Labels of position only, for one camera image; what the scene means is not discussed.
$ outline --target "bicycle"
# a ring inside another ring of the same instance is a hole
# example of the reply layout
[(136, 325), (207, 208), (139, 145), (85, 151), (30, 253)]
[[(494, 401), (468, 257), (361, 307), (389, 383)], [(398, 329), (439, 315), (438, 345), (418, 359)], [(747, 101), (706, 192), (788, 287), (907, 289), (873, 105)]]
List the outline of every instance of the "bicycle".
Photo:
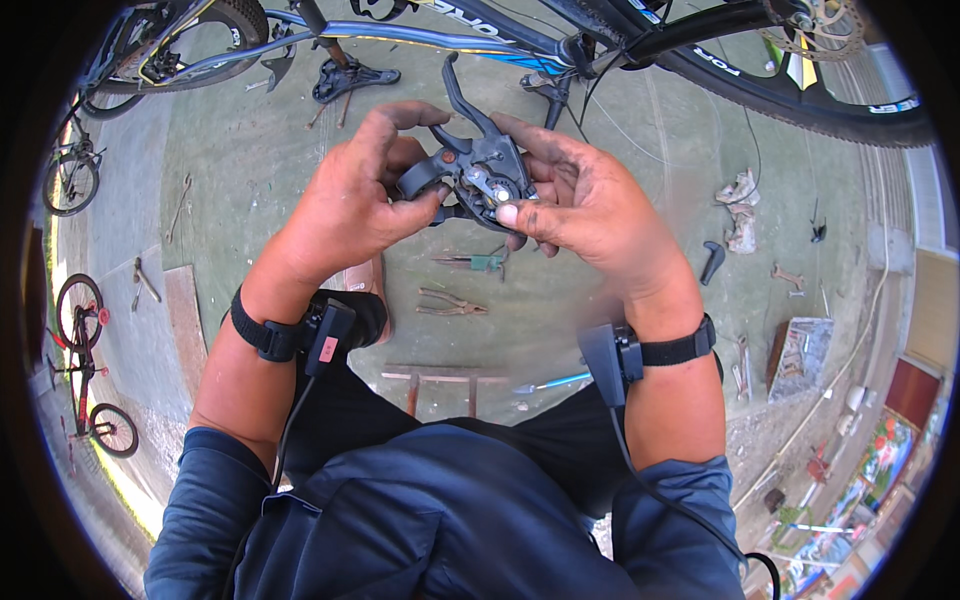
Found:
[[(85, 437), (92, 438), (110, 456), (130, 458), (140, 444), (139, 434), (130, 415), (106, 403), (98, 403), (89, 415), (86, 413), (90, 379), (97, 372), (103, 376), (108, 373), (106, 367), (98, 369), (93, 360), (93, 347), (109, 322), (109, 311), (104, 307), (100, 289), (89, 276), (73, 275), (60, 288), (56, 310), (60, 335), (49, 328), (47, 332), (58, 347), (67, 350), (68, 360), (63, 369), (58, 369), (48, 356), (47, 368), (54, 386), (57, 374), (66, 377), (73, 397), (73, 434), (66, 434), (66, 424), (63, 417), (60, 417), (60, 426), (70, 450), (70, 461), (73, 461), (72, 442)], [(74, 384), (75, 374), (80, 376), (79, 389)]]
[[(834, 78), (836, 72), (828, 73), (827, 65), (856, 56), (864, 45), (869, 19), (856, 0), (738, 0), (704, 9), (683, 2), (696, 11), (674, 20), (668, 18), (679, 5), (674, 0), (540, 1), (577, 33), (555, 39), (484, 0), (393, 0), (389, 12), (379, 17), (361, 7), (360, 0), (351, 0), (353, 12), (373, 18), (373, 23), (328, 21), (314, 0), (291, 0), (290, 10), (296, 13), (264, 10), (256, 0), (132, 5), (111, 23), (104, 44), (80, 78), (80, 105), (88, 114), (92, 108), (96, 118), (111, 118), (129, 110), (143, 95), (216, 84), (239, 75), (260, 56), (283, 49), (280, 58), (263, 61), (274, 71), (276, 85), (289, 69), (295, 45), (307, 39), (330, 55), (314, 87), (317, 102), (328, 103), (364, 85), (395, 83), (398, 71), (370, 69), (345, 54), (337, 42), (340, 37), (358, 37), (457, 50), (530, 68), (534, 73), (521, 84), (549, 101), (544, 122), (548, 129), (556, 126), (564, 109), (574, 116), (567, 103), (574, 77), (593, 81), (585, 96), (586, 110), (592, 90), (611, 69), (639, 70), (656, 64), (739, 105), (814, 132), (895, 148), (933, 140), (925, 106), (915, 92), (905, 91), (895, 102), (871, 104), (864, 98), (846, 102), (839, 99), (843, 94), (828, 88), (825, 74)], [(377, 3), (368, 0), (368, 5)], [(387, 22), (408, 8), (416, 12), (421, 7), (483, 36)], [(275, 22), (273, 29), (268, 19)], [(226, 26), (222, 33), (229, 52), (185, 61), (180, 38), (212, 23)], [(719, 40), (751, 31), (760, 33), (752, 46), (759, 55), (743, 57), (739, 46), (731, 48), (744, 59), (744, 64), (737, 64)], [(717, 50), (702, 45), (713, 39)]]
[(75, 215), (93, 201), (100, 187), (100, 162), (103, 151), (94, 152), (90, 135), (80, 119), (70, 119), (67, 136), (76, 132), (80, 139), (54, 148), (53, 159), (43, 178), (43, 203), (59, 217)]

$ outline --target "concrete floor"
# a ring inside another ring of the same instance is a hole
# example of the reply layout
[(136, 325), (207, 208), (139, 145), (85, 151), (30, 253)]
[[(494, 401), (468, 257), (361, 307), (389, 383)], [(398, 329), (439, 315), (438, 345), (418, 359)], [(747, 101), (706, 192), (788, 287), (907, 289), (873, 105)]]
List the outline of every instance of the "concrete floor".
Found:
[[(263, 4), (283, 8), (285, 2)], [(320, 4), (328, 18), (353, 18), (346, 2)], [(571, 29), (534, 0), (511, 7)], [(426, 10), (404, 14), (397, 23), (464, 33), (463, 25)], [(741, 48), (739, 43), (725, 40), (724, 46), (733, 54)], [(268, 75), (255, 65), (223, 84), (148, 97), (102, 128), (91, 127), (98, 148), (108, 146), (101, 189), (85, 212), (60, 220), (61, 268), (65, 273), (92, 275), (107, 305), (116, 307), (115, 321), (98, 345), (111, 377), (98, 378), (94, 392), (127, 408), (140, 426), (142, 449), (134, 460), (121, 464), (159, 506), (172, 486), (192, 402), (166, 311), (144, 296), (135, 315), (127, 312), (135, 289), (130, 281), (132, 258), (138, 254), (143, 258), (162, 296), (161, 272), (193, 265), (209, 346), (250, 263), (286, 222), (329, 148), (348, 139), (377, 104), (419, 98), (449, 108), (440, 79), (445, 51), (403, 44), (395, 48), (392, 42), (373, 40), (344, 40), (344, 48), (370, 66), (400, 68), (403, 76), (395, 85), (356, 92), (341, 130), (336, 121), (342, 100), (324, 112), (312, 131), (303, 128), (317, 110), (310, 90), (325, 58), (323, 51), (311, 53), (307, 44), (300, 46), (292, 69), (269, 95), (263, 87), (244, 92), (244, 85)], [(542, 121), (546, 102), (517, 84), (525, 70), (470, 55), (460, 57), (456, 70), (465, 96), (480, 109)], [(574, 83), (571, 104), (577, 113), (583, 90)], [(867, 197), (857, 147), (748, 114), (658, 68), (614, 70), (593, 98), (585, 133), (634, 173), (670, 223), (697, 274), (708, 257), (703, 242), (721, 242), (724, 228), (732, 226), (727, 210), (713, 205), (714, 192), (747, 167), (759, 176), (758, 251), (729, 253), (710, 286), (702, 288), (717, 329), (716, 350), (726, 368), (728, 455), (736, 481), (733, 496), (739, 497), (812, 399), (798, 398), (767, 410), (762, 374), (776, 326), (795, 316), (823, 316), (817, 288), (822, 280), (836, 320), (829, 372), (849, 354), (858, 333), (868, 278)], [(475, 134), (463, 119), (447, 128), (457, 135)], [(578, 135), (568, 115), (558, 130)], [(428, 153), (438, 148), (427, 130), (409, 134)], [(166, 245), (163, 233), (187, 173), (192, 187), (174, 242)], [(809, 220), (818, 198), (818, 215), (828, 219), (829, 238), (812, 245)], [(530, 396), (510, 392), (516, 385), (585, 370), (570, 323), (582, 300), (595, 293), (597, 273), (571, 252), (547, 260), (530, 248), (511, 256), (503, 284), (496, 276), (451, 272), (429, 260), (444, 252), (490, 252), (503, 238), (473, 222), (455, 221), (424, 230), (387, 251), (386, 287), (395, 337), (387, 345), (350, 356), (351, 365), (372, 388), (405, 405), (405, 382), (380, 376), (388, 363), (504, 369), (512, 376), (509, 385), (480, 386), (478, 417), (507, 424), (527, 419), (573, 391), (576, 384)], [(793, 286), (770, 278), (774, 262), (805, 277), (805, 298), (787, 298)], [(334, 277), (330, 284), (338, 282)], [(491, 312), (454, 318), (416, 313), (421, 286), (443, 287)], [(749, 404), (736, 399), (730, 373), (737, 360), (734, 340), (744, 334), (753, 360), (755, 392)], [(423, 384), (418, 417), (465, 415), (466, 398), (466, 385)], [(811, 439), (834, 424), (825, 414), (814, 423)], [(769, 518), (751, 513), (750, 519), (754, 517), (757, 523)], [(747, 526), (744, 532), (755, 540), (762, 525)], [(749, 540), (741, 539), (744, 547), (750, 546)]]

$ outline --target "white cable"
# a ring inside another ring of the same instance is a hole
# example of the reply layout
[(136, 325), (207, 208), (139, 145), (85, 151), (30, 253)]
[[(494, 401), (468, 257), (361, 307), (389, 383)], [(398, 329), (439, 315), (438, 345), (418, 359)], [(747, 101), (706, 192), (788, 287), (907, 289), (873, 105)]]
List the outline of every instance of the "white cable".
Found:
[[(584, 85), (583, 82), (580, 82), (580, 85), (583, 85), (584, 88), (586, 88), (586, 86)], [(603, 105), (600, 104), (600, 100), (597, 99), (596, 93), (593, 93), (593, 94), (590, 96), (590, 100), (592, 100), (594, 103), (596, 103), (596, 105), (600, 108), (600, 110), (603, 111), (603, 113), (607, 116), (607, 118), (610, 120), (610, 122), (613, 123), (613, 126), (616, 127), (616, 130), (619, 131), (620, 134), (623, 135), (625, 138), (627, 138), (627, 141), (628, 141), (628, 142), (630, 142), (631, 144), (633, 144), (635, 148), (637, 148), (638, 150), (640, 150), (641, 152), (643, 152), (644, 154), (646, 154), (647, 156), (649, 156), (650, 158), (652, 158), (652, 159), (655, 160), (656, 162), (660, 162), (660, 163), (662, 163), (662, 164), (665, 164), (665, 165), (668, 166), (668, 167), (677, 167), (677, 168), (681, 168), (681, 169), (698, 169), (698, 168), (703, 167), (703, 166), (706, 166), (708, 163), (710, 163), (710, 162), (717, 156), (717, 153), (720, 152), (720, 145), (723, 144), (723, 124), (722, 124), (722, 122), (720, 121), (720, 110), (717, 108), (716, 103), (713, 101), (713, 98), (710, 97), (710, 95), (707, 93), (707, 91), (706, 91), (705, 89), (703, 89), (702, 87), (701, 87), (700, 89), (704, 92), (704, 95), (707, 96), (707, 99), (710, 100), (710, 105), (713, 106), (713, 113), (716, 115), (717, 145), (716, 145), (716, 148), (713, 149), (713, 153), (710, 154), (710, 156), (708, 156), (706, 160), (704, 160), (703, 162), (698, 163), (698, 164), (678, 164), (678, 163), (675, 163), (675, 162), (669, 162), (669, 161), (667, 161), (667, 160), (663, 160), (663, 159), (660, 158), (659, 156), (653, 156), (652, 154), (650, 154), (649, 152), (647, 152), (647, 150), (646, 150), (645, 148), (643, 148), (642, 146), (640, 146), (639, 144), (637, 144), (637, 143), (634, 141), (634, 139), (631, 138), (626, 132), (624, 132), (623, 129), (617, 124), (617, 122), (613, 120), (613, 117), (611, 117), (610, 114), (607, 112), (607, 110), (606, 110), (605, 108), (603, 108)]]
[[(876, 163), (880, 163), (880, 152), (877, 148), (874, 148), (874, 154), (876, 155)], [(853, 345), (853, 350), (850, 353), (850, 357), (847, 359), (847, 362), (844, 363), (843, 367), (840, 368), (840, 371), (837, 372), (836, 376), (833, 377), (833, 380), (830, 381), (830, 384), (824, 390), (820, 397), (817, 399), (817, 402), (813, 405), (813, 408), (810, 409), (810, 412), (806, 414), (806, 417), (803, 421), (797, 426), (797, 429), (793, 432), (793, 435), (790, 436), (790, 439), (786, 441), (786, 444), (774, 454), (773, 460), (770, 461), (770, 464), (767, 468), (760, 474), (756, 479), (754, 484), (748, 488), (748, 491), (743, 494), (743, 496), (736, 501), (736, 504), (733, 505), (733, 509), (736, 510), (750, 497), (750, 494), (754, 492), (757, 484), (761, 479), (766, 477), (767, 473), (770, 472), (770, 469), (777, 465), (777, 461), (780, 457), (783, 456), (783, 453), (786, 452), (786, 449), (797, 439), (797, 436), (800, 435), (800, 432), (804, 429), (807, 423), (810, 422), (810, 419), (813, 418), (813, 414), (817, 412), (817, 409), (820, 408), (820, 405), (823, 404), (824, 400), (828, 398), (828, 394), (832, 397), (833, 386), (837, 384), (840, 380), (840, 377), (847, 371), (850, 365), (853, 363), (853, 359), (856, 357), (856, 354), (860, 351), (860, 347), (863, 346), (863, 341), (867, 339), (867, 334), (870, 333), (871, 324), (874, 321), (874, 312), (876, 311), (876, 301), (880, 297), (880, 290), (883, 289), (883, 284), (887, 280), (887, 274), (890, 273), (890, 248), (887, 246), (887, 190), (886, 185), (883, 182), (883, 172), (878, 170), (879, 181), (880, 181), (880, 198), (883, 200), (883, 274), (880, 276), (880, 282), (876, 285), (874, 290), (874, 297), (870, 301), (870, 314), (867, 317), (867, 322), (864, 324), (863, 332), (860, 333), (860, 337), (857, 338), (856, 344)]]

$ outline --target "brown shoe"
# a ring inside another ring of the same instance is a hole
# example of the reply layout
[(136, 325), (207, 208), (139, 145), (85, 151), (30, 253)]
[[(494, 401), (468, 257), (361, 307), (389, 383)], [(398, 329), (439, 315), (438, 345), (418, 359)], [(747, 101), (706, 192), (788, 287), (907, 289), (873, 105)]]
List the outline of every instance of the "brown shoe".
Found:
[(383, 254), (344, 271), (344, 289), (348, 292), (366, 292), (377, 294), (387, 309), (387, 322), (383, 325), (383, 332), (375, 344), (386, 344), (394, 336), (394, 328), (390, 323), (390, 307), (387, 304), (387, 294), (383, 287)]

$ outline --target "left hand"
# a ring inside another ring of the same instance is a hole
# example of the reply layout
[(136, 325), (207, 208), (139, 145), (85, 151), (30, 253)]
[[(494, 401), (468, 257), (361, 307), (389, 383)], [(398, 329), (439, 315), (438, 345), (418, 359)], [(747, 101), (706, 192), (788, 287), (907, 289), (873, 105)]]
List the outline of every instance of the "left hand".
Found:
[(380, 105), (351, 140), (327, 153), (276, 236), (298, 281), (316, 289), (334, 273), (370, 260), (430, 225), (450, 191), (445, 184), (410, 202), (387, 200), (396, 180), (427, 158), (416, 139), (397, 132), (449, 120), (449, 113), (425, 102)]

